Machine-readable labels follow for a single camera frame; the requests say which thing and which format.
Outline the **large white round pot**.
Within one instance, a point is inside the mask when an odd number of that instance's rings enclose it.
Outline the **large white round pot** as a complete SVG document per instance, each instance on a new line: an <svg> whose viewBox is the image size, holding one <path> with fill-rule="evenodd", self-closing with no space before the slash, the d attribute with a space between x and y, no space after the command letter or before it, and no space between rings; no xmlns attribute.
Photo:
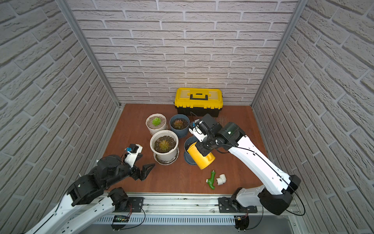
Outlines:
<svg viewBox="0 0 374 234"><path fill-rule="evenodd" d="M170 130L155 133L150 141L154 159L161 165L172 164L179 155L178 144L178 136Z"/></svg>

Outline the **yellow watering can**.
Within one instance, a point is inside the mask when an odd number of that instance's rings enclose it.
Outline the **yellow watering can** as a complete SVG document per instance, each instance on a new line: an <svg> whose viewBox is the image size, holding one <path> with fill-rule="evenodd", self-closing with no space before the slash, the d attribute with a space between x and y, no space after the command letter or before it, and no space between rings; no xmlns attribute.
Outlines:
<svg viewBox="0 0 374 234"><path fill-rule="evenodd" d="M190 154L192 159L195 161L195 163L201 170L205 169L215 161L215 156L212 153L203 156L196 147L196 143L193 143L188 148L187 152Z"/></svg>

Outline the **cream faceted pot clay soil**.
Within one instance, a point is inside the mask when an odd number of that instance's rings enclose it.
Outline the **cream faceted pot clay soil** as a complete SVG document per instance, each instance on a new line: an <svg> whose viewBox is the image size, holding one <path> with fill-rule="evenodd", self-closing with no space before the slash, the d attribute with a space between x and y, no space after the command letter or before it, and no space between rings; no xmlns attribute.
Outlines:
<svg viewBox="0 0 374 234"><path fill-rule="evenodd" d="M162 114L150 115L146 119L145 124L148 130L150 131L151 135L154 135L155 133L162 131L162 130L168 130L167 119Z"/></svg>

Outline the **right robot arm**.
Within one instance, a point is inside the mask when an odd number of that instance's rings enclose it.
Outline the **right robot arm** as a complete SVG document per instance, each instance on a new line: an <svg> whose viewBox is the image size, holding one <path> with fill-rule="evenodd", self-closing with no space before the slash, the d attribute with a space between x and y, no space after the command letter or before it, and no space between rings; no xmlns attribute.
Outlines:
<svg viewBox="0 0 374 234"><path fill-rule="evenodd" d="M262 186L240 188L233 194L233 203L242 207L262 205L275 215L281 215L290 206L301 179L289 175L273 164L235 123L225 126L206 114L189 125L189 132L197 142L188 153L198 167L203 170L215 160L213 150L224 148L243 162L263 183Z"/></svg>

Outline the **white pipe elbow fitting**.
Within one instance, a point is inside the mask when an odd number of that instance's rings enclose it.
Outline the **white pipe elbow fitting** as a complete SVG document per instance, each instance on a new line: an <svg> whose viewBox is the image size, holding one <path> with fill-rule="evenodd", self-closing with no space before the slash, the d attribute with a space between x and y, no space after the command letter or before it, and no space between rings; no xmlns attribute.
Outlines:
<svg viewBox="0 0 374 234"><path fill-rule="evenodd" d="M216 183L218 186L223 185L227 182L227 178L225 174L221 174L216 178Z"/></svg>

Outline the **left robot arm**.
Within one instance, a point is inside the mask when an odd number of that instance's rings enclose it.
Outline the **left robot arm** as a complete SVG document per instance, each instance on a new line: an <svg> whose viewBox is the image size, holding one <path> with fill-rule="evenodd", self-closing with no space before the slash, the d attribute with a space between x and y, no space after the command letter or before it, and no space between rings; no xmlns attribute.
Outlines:
<svg viewBox="0 0 374 234"><path fill-rule="evenodd" d="M142 169L130 166L120 156L110 155L100 159L88 174L77 179L52 209L38 224L31 228L30 234L78 234L99 218L112 212L132 214L142 209L139 198L130 198L122 188L105 190L131 177L145 180L155 164L146 164Z"/></svg>

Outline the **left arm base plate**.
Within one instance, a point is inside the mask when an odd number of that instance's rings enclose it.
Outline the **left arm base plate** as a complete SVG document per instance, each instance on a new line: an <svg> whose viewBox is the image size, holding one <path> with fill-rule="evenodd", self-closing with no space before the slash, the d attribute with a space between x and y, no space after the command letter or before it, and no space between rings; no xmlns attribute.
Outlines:
<svg viewBox="0 0 374 234"><path fill-rule="evenodd" d="M144 197L128 197L116 205L115 212L141 213Z"/></svg>

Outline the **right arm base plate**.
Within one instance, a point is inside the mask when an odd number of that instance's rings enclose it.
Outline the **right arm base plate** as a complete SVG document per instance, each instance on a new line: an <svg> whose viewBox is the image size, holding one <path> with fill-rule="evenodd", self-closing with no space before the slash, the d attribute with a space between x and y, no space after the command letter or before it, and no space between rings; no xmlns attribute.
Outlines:
<svg viewBox="0 0 374 234"><path fill-rule="evenodd" d="M220 213L254 214L258 212L256 206L243 207L235 199L227 197L218 198L218 208Z"/></svg>

